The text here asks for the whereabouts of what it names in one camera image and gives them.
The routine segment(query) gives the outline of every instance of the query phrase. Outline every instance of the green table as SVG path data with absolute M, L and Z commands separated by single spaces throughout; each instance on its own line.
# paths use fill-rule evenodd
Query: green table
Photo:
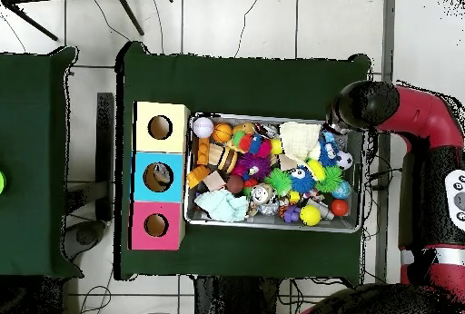
M 360 230 L 348 234 L 187 224 L 178 251 L 140 251 L 127 249 L 127 215 L 134 101 L 182 103 L 192 113 L 323 120 L 328 103 L 345 85 L 366 79 L 370 68 L 366 55 L 354 55 L 349 61 L 168 56 L 150 55 L 143 44 L 132 42 L 116 62 L 120 127 L 115 169 L 122 179 L 117 183 L 115 211 L 123 216 L 116 222 L 114 241 L 118 277 L 314 276 L 359 283 Z
M 0 274 L 79 277 L 61 251 L 72 47 L 0 54 Z

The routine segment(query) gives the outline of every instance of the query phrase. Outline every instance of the blue ball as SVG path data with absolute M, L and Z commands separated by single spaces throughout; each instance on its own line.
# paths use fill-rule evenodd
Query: blue ball
M 347 181 L 342 181 L 341 185 L 331 193 L 338 200 L 345 200 L 351 195 L 351 186 Z

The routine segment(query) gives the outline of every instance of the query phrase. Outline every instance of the blue block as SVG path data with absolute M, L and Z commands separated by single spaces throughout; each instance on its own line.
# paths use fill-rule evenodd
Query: blue block
M 166 191 L 155 192 L 143 183 L 143 172 L 149 164 L 161 162 L 167 164 L 173 171 L 173 182 Z M 134 200 L 181 202 L 183 199 L 183 155 L 161 152 L 136 152 L 134 174 Z

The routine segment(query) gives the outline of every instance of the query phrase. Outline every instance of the shape sorter box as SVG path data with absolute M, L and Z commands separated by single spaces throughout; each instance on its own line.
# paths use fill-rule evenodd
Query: shape sorter box
M 134 103 L 132 167 L 135 169 L 134 172 L 131 169 L 134 187 L 131 188 L 129 218 L 130 250 L 179 249 L 184 235 L 181 208 L 189 113 L 182 104 Z M 167 128 L 157 129 L 153 126 L 155 121 Z M 146 184 L 147 176 L 154 175 L 155 164 L 167 168 L 171 177 L 165 189 L 162 186 L 156 191 Z M 163 232 L 155 236 L 147 229 L 147 219 L 154 215 L 163 220 L 165 226 Z

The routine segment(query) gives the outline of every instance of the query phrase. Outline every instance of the pink block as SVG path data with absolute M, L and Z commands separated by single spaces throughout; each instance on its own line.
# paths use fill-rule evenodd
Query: pink block
M 162 214 L 168 220 L 162 237 L 153 237 L 145 230 L 145 220 L 152 214 Z M 131 250 L 179 250 L 182 223 L 181 203 L 135 201 Z

